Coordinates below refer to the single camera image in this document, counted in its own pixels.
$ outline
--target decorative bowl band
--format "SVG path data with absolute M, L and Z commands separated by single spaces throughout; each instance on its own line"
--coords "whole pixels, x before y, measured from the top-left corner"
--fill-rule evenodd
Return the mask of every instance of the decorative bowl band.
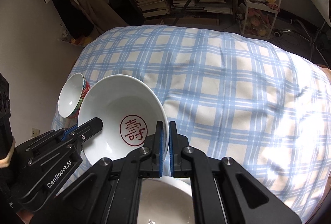
M 84 82 L 83 82 L 83 89 L 82 89 L 82 94 L 80 96 L 79 102 L 76 105 L 74 111 L 68 116 L 68 118 L 77 118 L 80 106 L 83 102 L 83 99 L 85 98 L 87 92 L 91 89 L 90 84 L 87 82 L 86 78 L 83 76 Z

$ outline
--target electrical outlet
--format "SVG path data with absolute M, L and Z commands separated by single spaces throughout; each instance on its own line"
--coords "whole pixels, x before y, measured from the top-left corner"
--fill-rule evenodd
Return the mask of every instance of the electrical outlet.
M 31 134 L 32 137 L 37 137 L 39 135 L 39 133 L 40 133 L 40 130 L 32 128 L 32 134 Z

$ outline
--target blue gripper pad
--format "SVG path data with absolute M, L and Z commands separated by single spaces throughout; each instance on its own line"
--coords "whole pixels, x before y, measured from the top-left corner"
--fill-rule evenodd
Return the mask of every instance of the blue gripper pad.
M 75 129 L 77 129 L 77 128 L 78 128 L 78 126 L 77 126 L 77 124 L 76 124 L 76 125 L 72 126 L 71 128 L 67 129 L 67 130 L 63 133 L 63 137 L 62 137 L 61 141 L 64 141 L 65 139 L 67 139 L 68 135 L 69 135 L 70 133 L 72 133 L 72 132 L 73 132 Z
M 170 172 L 173 177 L 174 174 L 174 164 L 173 164 L 173 137 L 171 135 L 171 128 L 169 123 L 169 160 L 170 160 Z
M 160 177 L 163 174 L 163 124 L 160 133 Z

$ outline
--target checkered bedsheet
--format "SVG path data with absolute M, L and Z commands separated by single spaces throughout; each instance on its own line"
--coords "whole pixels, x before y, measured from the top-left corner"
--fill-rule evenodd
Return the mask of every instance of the checkered bedsheet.
M 135 26 L 88 45 L 69 77 L 78 72 L 91 86 L 113 74 L 140 79 L 190 145 L 233 157 L 303 222 L 320 200 L 331 167 L 331 86 L 308 60 L 233 33 Z M 56 111 L 52 128 L 74 123 Z M 82 156 L 67 185 L 90 166 Z

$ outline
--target hanging clothes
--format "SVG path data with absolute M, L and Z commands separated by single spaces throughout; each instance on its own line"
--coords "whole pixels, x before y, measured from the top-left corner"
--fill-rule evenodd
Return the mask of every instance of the hanging clothes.
M 71 4 L 81 10 L 87 19 L 95 25 L 98 36 L 116 27 L 129 26 L 105 1 L 103 0 L 70 0 Z
M 82 11 L 72 6 L 70 0 L 53 0 L 53 4 L 73 38 L 78 39 L 91 34 L 94 24 Z

